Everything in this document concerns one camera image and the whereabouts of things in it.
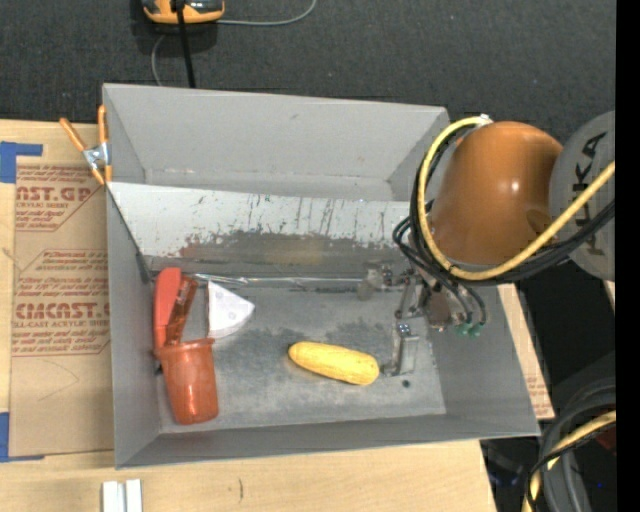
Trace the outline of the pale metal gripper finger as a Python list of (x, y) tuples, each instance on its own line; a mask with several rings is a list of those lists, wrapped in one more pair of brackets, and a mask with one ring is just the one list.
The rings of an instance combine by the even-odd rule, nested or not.
[(406, 322), (398, 322), (392, 335), (390, 360), (383, 365), (386, 376), (411, 374), (415, 370), (420, 337)]
[(393, 271), (389, 266), (373, 266), (366, 271), (366, 276), (356, 288), (357, 298), (370, 300), (377, 292), (384, 292), (393, 286)]

